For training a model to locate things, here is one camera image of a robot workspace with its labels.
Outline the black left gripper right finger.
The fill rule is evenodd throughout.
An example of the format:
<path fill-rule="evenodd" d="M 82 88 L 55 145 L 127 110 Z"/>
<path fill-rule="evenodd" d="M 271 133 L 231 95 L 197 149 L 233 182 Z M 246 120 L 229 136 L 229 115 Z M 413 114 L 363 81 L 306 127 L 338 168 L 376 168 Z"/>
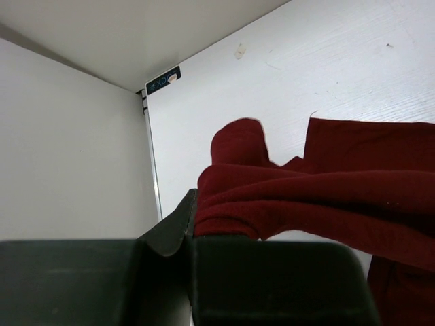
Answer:
<path fill-rule="evenodd" d="M 356 256 L 327 242 L 206 236 L 192 243 L 196 325 L 379 325 Z"/>

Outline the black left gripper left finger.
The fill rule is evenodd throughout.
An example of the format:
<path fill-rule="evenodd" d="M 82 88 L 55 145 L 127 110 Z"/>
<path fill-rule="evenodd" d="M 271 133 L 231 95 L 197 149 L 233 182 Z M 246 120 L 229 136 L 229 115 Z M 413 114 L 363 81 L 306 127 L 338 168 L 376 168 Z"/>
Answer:
<path fill-rule="evenodd" d="M 198 192 L 134 239 L 1 243 L 2 325 L 189 325 Z"/>

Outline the dark red t shirt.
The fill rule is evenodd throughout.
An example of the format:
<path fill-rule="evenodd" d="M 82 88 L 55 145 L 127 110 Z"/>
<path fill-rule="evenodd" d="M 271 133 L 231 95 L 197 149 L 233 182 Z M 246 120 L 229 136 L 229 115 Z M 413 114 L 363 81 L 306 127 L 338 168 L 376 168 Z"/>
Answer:
<path fill-rule="evenodd" d="M 300 230 L 372 255 L 384 325 L 434 324 L 434 125 L 309 120 L 279 166 L 258 120 L 219 130 L 198 179 L 196 236 L 266 240 Z"/>

